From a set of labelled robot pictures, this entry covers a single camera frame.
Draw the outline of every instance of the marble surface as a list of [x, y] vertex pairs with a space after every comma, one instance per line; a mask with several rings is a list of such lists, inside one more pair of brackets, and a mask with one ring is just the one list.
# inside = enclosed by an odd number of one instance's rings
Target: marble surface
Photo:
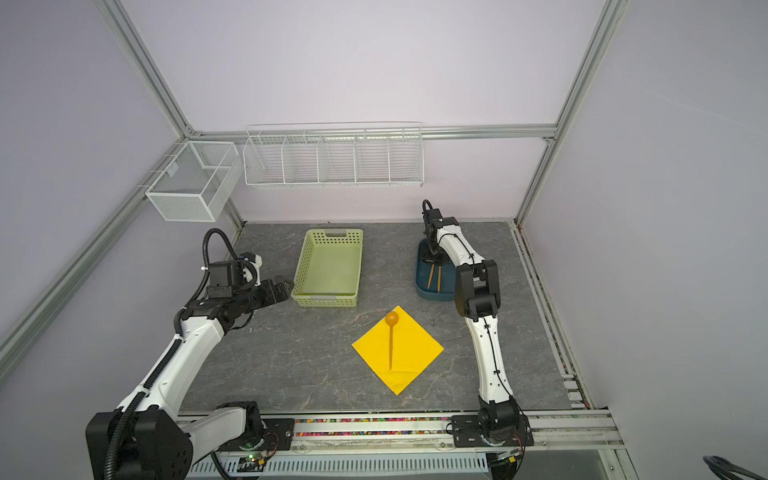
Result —
[[[314, 227], [363, 230], [358, 306], [305, 309], [287, 300], [257, 310], [248, 327], [229, 332], [208, 356], [182, 409], [207, 411], [237, 400], [256, 400], [263, 412], [477, 409], [477, 362], [464, 319], [453, 302], [424, 300], [415, 291], [423, 225], [251, 224], [236, 250], [261, 255], [264, 278], [292, 279], [304, 235]], [[509, 226], [462, 223], [462, 230], [481, 255], [498, 264], [498, 335], [515, 398], [523, 409], [569, 409]], [[399, 396], [352, 348], [397, 305], [445, 347]]]

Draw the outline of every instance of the white mesh basket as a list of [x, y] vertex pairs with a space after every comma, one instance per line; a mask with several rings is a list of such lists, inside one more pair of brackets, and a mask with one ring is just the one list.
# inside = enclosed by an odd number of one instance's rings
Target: white mesh basket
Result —
[[165, 220], [215, 222], [242, 174], [233, 142], [187, 141], [147, 197]]
[[421, 127], [414, 124], [294, 131], [264, 130], [256, 126], [247, 131], [243, 164], [246, 184], [251, 187], [424, 183], [422, 132]]

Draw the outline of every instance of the dark blue container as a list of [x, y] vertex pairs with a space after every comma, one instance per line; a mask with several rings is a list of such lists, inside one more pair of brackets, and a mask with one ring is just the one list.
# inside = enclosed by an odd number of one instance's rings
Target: dark blue container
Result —
[[416, 292], [425, 300], [436, 300], [438, 302], [452, 302], [453, 293], [456, 288], [456, 267], [453, 263], [444, 263], [442, 265], [442, 275], [440, 279], [440, 293], [437, 291], [437, 277], [438, 266], [435, 265], [435, 272], [432, 274], [432, 285], [427, 288], [429, 284], [429, 272], [432, 270], [433, 263], [425, 262], [421, 260], [419, 251], [423, 248], [422, 245], [426, 245], [427, 240], [424, 239], [419, 243], [419, 248], [416, 249]]

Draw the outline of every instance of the basket handle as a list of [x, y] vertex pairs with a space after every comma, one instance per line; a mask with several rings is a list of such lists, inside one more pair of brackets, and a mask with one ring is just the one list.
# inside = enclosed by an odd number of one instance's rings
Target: basket handle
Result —
[[346, 237], [346, 228], [326, 228], [323, 232], [326, 237]]

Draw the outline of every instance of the yellow square paper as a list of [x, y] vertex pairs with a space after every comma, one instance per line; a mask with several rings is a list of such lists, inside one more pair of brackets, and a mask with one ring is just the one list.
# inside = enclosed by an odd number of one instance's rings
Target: yellow square paper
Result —
[[389, 325], [381, 319], [352, 344], [371, 370], [400, 395], [443, 348], [405, 310], [397, 306], [397, 325], [392, 329], [392, 369], [389, 369]]

